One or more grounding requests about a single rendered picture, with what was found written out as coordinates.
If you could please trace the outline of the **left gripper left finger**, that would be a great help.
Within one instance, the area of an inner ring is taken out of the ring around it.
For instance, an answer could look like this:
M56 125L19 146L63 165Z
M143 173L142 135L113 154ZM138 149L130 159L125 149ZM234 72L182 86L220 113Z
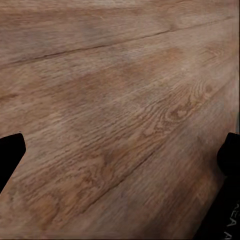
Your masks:
M0 193L25 152L26 145L21 133L0 138Z

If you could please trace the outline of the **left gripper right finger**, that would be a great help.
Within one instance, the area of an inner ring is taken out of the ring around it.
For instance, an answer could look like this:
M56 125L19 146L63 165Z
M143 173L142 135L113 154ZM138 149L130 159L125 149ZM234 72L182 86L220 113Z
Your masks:
M240 173L240 135L231 132L228 133L224 151Z

